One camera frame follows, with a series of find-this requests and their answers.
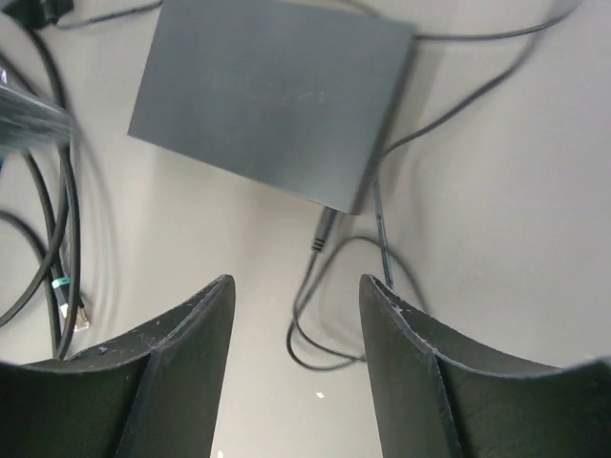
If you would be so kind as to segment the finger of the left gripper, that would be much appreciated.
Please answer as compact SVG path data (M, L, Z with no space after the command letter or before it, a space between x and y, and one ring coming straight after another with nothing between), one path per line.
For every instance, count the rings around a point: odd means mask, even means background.
M1 155L33 147L68 144L73 136L71 116L37 96L1 86Z

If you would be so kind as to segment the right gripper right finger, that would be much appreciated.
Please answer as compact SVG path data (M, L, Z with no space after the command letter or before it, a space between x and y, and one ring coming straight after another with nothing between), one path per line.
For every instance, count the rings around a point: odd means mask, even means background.
M479 343L365 275L362 332L387 457L606 457L610 362L559 368Z

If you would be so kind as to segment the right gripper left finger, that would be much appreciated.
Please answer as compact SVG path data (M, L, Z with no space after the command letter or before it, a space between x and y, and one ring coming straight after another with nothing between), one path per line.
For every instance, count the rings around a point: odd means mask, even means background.
M2 455L209 456L235 303L222 275L65 361L2 364Z

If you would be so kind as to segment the black network switch box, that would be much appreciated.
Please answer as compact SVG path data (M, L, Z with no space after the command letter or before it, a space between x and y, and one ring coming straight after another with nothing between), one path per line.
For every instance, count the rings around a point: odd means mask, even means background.
M358 214L413 54L408 22L286 1L167 1L128 133Z

